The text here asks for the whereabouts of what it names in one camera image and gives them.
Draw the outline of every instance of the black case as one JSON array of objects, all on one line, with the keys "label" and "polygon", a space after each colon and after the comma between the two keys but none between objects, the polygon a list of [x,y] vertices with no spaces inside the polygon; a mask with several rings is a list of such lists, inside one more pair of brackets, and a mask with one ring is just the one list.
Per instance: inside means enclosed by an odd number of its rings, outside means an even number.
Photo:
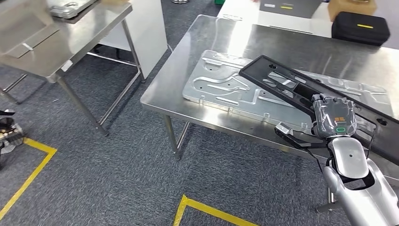
[{"label": "black case", "polygon": [[390,35],[384,18],[349,12],[340,12],[336,16],[331,31],[334,39],[373,46],[381,46]]}]

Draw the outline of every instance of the metal tray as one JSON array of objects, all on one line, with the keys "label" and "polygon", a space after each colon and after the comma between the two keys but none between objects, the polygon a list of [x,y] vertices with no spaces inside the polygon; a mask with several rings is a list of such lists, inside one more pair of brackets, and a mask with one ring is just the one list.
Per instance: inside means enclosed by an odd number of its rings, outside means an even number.
[{"label": "metal tray", "polygon": [[97,0],[47,0],[52,16],[70,19]]},{"label": "metal tray", "polygon": [[[240,69],[251,61],[206,50],[183,89],[183,97],[273,125],[282,121],[288,123],[294,130],[311,134],[312,123],[308,115],[238,75]],[[387,115],[393,115],[387,92],[381,87],[310,72],[299,72],[320,80]],[[277,74],[275,79],[286,80]],[[374,124],[359,117],[357,119],[359,127],[373,131]]]}]

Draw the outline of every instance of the black plastic frame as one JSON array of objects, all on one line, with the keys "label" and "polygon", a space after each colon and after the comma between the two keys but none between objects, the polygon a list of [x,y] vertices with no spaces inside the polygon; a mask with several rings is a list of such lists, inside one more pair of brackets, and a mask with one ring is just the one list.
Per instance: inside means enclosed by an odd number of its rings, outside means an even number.
[{"label": "black plastic frame", "polygon": [[[268,76],[271,72],[291,80],[295,83],[295,86],[289,88],[274,80]],[[372,152],[399,165],[398,120],[264,55],[259,56],[243,67],[239,75],[308,114],[312,121],[315,121],[315,113],[311,102],[313,94],[324,93],[332,97],[346,97],[352,100],[355,103],[355,114],[376,125],[374,140],[371,144]],[[275,86],[264,82],[263,79],[272,81]],[[373,135],[370,131],[362,131],[370,136]],[[363,146],[369,147],[369,140],[358,134],[353,135],[353,137],[360,141]]]}]

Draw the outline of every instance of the yellow floor tape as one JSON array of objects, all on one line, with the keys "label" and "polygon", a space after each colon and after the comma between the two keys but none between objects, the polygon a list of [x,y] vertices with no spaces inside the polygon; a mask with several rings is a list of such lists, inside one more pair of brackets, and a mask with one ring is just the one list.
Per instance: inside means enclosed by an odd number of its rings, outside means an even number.
[{"label": "yellow floor tape", "polygon": [[228,214],[228,213],[222,212],[220,210],[217,210],[213,207],[207,206],[201,202],[197,202],[195,200],[189,199],[184,194],[183,194],[182,200],[180,201],[179,207],[177,208],[177,213],[175,216],[175,221],[173,222],[173,226],[180,225],[180,221],[182,220],[186,206],[191,206],[199,211],[205,212],[207,214],[210,214],[217,218],[223,219],[225,221],[228,221],[228,222],[233,223],[238,226],[258,226],[256,224],[253,224],[253,223],[243,220],[241,218],[235,217],[231,214]]},{"label": "yellow floor tape", "polygon": [[36,178],[36,176],[42,171],[42,169],[46,166],[48,161],[53,157],[53,155],[57,152],[57,149],[49,147],[47,145],[41,144],[37,141],[34,141],[29,138],[24,139],[24,143],[39,149],[43,152],[47,153],[47,156],[43,159],[40,165],[32,172],[32,174],[28,177],[28,179],[24,182],[21,188],[11,197],[11,199],[7,202],[2,210],[0,210],[0,220],[3,219],[4,215],[10,210],[10,208],[14,205],[14,203],[19,199],[19,197],[24,193],[27,187],[32,183],[32,181]]}]

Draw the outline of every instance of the gray carpet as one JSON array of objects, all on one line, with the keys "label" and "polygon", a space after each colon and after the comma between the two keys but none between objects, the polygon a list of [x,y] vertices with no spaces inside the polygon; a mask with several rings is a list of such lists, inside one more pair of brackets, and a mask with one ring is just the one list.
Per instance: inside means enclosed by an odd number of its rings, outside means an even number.
[{"label": "gray carpet", "polygon": [[[198,14],[216,16],[220,8],[213,0],[185,5],[162,0],[162,6],[173,48]],[[113,54],[105,47],[100,51]],[[183,194],[259,225],[349,225],[341,211],[315,213],[325,201],[325,184],[313,161],[194,125],[184,157],[176,162],[162,118],[139,103],[169,54],[106,122],[108,137],[93,129],[57,85],[29,78],[11,92],[21,105],[0,98],[1,108],[17,111],[15,119],[29,137],[58,148],[0,226],[170,226]],[[66,79],[100,117],[134,73],[86,56]],[[2,68],[0,74],[5,86],[19,72]],[[178,133],[184,122],[173,123]],[[1,157],[1,205],[43,157],[27,146]],[[230,225],[186,211],[181,225]]]}]

